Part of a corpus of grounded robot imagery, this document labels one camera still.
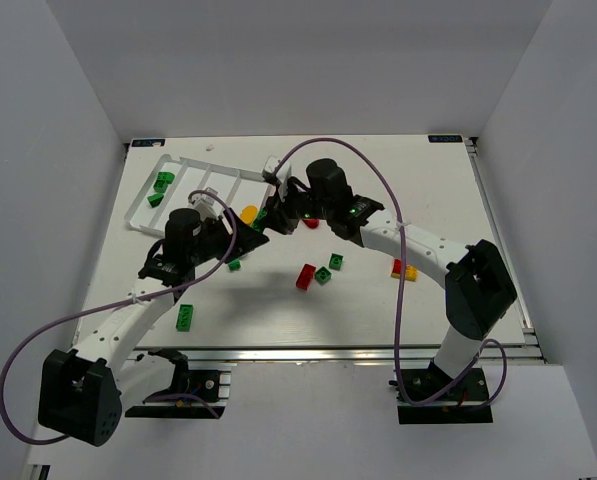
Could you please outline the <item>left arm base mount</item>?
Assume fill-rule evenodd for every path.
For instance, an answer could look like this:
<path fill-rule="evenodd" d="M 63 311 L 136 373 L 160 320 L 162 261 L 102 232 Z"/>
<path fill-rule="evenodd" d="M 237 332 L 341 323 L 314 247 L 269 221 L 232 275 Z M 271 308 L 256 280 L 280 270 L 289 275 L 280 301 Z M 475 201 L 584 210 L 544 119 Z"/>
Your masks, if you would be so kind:
<path fill-rule="evenodd" d="M 219 419 L 229 399 L 232 367 L 162 348 L 138 354 L 121 373 L 127 418 Z"/>

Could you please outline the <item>yellow oval lego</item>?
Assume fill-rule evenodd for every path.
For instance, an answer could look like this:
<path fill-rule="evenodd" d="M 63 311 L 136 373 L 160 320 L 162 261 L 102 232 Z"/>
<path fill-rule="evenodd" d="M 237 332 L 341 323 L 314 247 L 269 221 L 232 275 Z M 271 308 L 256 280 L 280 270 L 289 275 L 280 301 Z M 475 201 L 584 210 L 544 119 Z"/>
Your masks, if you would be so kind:
<path fill-rule="evenodd" d="M 258 208 L 255 205 L 246 206 L 240 213 L 240 219 L 247 225 L 251 225 L 258 215 Z"/>

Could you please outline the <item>red yellow lego stack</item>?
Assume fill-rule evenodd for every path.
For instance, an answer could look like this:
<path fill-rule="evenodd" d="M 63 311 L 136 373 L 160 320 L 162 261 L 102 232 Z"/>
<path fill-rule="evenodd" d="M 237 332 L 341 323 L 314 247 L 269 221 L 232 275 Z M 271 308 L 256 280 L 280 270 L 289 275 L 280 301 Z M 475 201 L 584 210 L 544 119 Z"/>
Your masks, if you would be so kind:
<path fill-rule="evenodd" d="M 400 259 L 394 259 L 391 277 L 396 279 L 404 278 L 406 281 L 415 282 L 418 278 L 418 270 L 409 264 L 403 265 Z"/>

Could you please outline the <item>green rectangular lego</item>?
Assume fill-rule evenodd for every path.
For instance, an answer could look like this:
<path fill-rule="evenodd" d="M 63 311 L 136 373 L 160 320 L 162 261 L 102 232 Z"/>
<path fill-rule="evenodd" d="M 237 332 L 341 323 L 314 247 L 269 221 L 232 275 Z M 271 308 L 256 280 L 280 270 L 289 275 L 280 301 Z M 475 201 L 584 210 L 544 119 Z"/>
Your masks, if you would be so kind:
<path fill-rule="evenodd" d="M 153 194 L 147 197 L 147 201 L 148 204 L 152 207 L 152 208 L 156 208 L 158 207 L 162 200 L 164 198 L 164 195 L 161 193 L 157 193 L 157 194 Z"/>

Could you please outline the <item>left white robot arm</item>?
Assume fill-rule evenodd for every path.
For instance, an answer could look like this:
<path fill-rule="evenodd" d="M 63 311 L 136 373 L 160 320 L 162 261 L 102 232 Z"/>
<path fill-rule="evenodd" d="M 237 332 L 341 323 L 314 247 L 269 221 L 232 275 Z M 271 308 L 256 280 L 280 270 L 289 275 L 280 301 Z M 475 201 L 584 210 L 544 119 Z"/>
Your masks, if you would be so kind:
<path fill-rule="evenodd" d="M 188 358 L 172 348 L 157 348 L 128 359 L 151 327 L 176 306 L 211 260 L 228 263 L 268 243 L 266 235 L 232 211 L 225 219 L 202 219 L 189 208 L 170 213 L 165 234 L 149 250 L 128 304 L 69 351 L 55 350 L 42 367 L 40 425 L 93 446 L 106 443 L 122 415 L 145 401 L 201 402 Z"/>

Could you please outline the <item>green square lego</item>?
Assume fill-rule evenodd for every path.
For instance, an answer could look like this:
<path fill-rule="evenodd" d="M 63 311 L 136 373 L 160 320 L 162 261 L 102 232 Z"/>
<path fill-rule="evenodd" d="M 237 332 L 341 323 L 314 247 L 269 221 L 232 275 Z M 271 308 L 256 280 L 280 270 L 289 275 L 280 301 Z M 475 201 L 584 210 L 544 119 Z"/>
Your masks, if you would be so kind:
<path fill-rule="evenodd" d="M 171 172 L 161 171 L 157 174 L 157 180 L 171 184 L 175 179 L 175 175 Z"/>

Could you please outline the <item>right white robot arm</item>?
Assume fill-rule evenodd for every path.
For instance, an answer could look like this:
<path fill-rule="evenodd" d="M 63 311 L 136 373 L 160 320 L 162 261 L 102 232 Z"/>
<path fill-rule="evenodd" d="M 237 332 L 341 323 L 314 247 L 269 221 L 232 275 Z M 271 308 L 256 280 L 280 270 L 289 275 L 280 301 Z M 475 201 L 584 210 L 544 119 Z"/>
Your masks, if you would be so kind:
<path fill-rule="evenodd" d="M 302 185 L 289 163 L 267 160 L 263 178 L 276 191 L 266 200 L 263 226 L 290 234 L 300 221 L 319 219 L 337 237 L 398 258 L 438 284 L 450 326 L 420 381 L 398 376 L 396 385 L 416 406 L 440 399 L 471 369 L 489 333 L 517 299 L 497 246 L 487 240 L 464 245 L 405 223 L 381 203 L 353 193 L 332 159 L 309 164 L 307 176 L 308 185 Z"/>

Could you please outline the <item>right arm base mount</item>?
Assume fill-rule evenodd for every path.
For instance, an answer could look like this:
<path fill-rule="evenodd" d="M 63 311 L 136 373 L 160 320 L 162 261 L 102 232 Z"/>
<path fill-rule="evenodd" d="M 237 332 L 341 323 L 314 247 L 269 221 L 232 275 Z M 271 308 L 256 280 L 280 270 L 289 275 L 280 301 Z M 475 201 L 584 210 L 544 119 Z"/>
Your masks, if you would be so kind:
<path fill-rule="evenodd" d="M 407 394 L 414 402 L 422 402 L 436 394 L 441 387 L 428 369 L 402 369 Z M 481 368 L 473 368 L 456 386 L 425 406 L 412 406 L 398 391 L 397 379 L 388 385 L 396 392 L 400 425 L 459 425 L 491 424 L 493 414 L 489 405 L 489 389 Z"/>

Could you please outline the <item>green small cube lego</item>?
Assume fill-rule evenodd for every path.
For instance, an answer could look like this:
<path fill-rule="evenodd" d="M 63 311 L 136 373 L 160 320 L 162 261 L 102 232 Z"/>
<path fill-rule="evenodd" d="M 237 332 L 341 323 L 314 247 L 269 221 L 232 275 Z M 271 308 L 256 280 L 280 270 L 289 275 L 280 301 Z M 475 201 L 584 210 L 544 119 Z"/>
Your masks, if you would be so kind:
<path fill-rule="evenodd" d="M 157 193 L 165 193 L 168 188 L 168 182 L 166 180 L 156 180 L 153 185 L 153 189 Z"/>

